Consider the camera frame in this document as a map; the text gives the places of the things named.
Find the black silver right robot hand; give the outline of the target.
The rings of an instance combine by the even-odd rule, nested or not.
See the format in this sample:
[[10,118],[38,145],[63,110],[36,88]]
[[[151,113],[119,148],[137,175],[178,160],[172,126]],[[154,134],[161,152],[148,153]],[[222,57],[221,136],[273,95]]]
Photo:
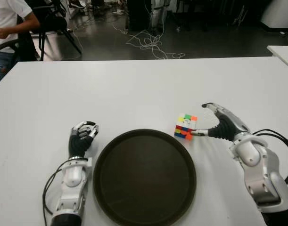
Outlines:
[[216,103],[205,103],[202,104],[202,107],[210,109],[219,120],[219,124],[210,129],[194,129],[190,132],[191,135],[214,137],[233,142],[237,134],[251,133],[248,126],[227,108]]

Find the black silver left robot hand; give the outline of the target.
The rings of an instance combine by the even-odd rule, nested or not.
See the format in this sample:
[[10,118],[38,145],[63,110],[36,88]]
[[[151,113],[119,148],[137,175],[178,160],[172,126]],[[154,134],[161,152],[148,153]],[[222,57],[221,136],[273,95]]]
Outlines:
[[82,121],[74,126],[68,142],[69,158],[83,158],[98,132],[99,126],[92,121]]

